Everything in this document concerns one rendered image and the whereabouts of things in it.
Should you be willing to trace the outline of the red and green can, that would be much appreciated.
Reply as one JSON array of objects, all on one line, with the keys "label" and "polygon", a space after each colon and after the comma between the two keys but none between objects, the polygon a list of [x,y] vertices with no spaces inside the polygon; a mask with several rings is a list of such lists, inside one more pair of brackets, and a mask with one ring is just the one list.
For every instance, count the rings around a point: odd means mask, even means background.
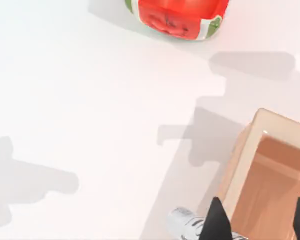
[{"label": "red and green can", "polygon": [[124,0],[142,24],[174,38],[202,41],[220,28],[230,0]]}]

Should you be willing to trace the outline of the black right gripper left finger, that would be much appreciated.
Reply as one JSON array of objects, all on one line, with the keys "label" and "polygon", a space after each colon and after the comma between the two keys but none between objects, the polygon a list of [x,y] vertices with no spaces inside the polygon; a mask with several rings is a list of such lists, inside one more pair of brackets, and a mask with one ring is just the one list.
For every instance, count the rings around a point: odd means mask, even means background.
[{"label": "black right gripper left finger", "polygon": [[216,196],[210,203],[198,240],[233,240],[230,221]]}]

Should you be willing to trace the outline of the shallow salmon-coloured box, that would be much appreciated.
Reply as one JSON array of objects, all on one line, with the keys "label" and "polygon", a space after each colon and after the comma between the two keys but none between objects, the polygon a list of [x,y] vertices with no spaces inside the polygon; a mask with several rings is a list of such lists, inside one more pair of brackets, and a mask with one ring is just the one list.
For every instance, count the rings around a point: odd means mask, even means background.
[{"label": "shallow salmon-coloured box", "polygon": [[237,140],[216,197],[233,232],[249,240],[297,240],[300,123],[259,109]]}]

